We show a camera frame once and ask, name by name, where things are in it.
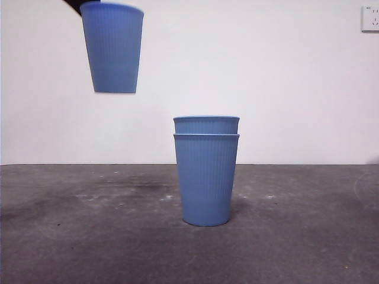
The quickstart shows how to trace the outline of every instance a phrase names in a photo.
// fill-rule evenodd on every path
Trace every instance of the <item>plastic cup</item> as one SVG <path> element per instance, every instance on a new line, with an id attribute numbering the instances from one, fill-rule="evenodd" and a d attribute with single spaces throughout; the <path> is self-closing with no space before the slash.
<path id="1" fill-rule="evenodd" d="M 229 220 L 238 134 L 174 134 L 183 220 L 217 226 Z"/>
<path id="2" fill-rule="evenodd" d="M 239 117 L 222 115 L 193 115 L 175 117 L 175 133 L 237 134 Z"/>
<path id="3" fill-rule="evenodd" d="M 86 2 L 80 10 L 95 91 L 135 93 L 143 12 L 98 1 Z"/>

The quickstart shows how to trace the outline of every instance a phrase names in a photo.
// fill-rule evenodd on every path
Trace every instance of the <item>concrete floor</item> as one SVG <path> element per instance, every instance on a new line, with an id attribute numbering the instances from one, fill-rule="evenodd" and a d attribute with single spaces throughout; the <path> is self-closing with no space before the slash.
<path id="1" fill-rule="evenodd" d="M 181 220 L 174 165 L 2 166 L 2 283 L 379 283 L 379 166 L 237 166 Z"/>

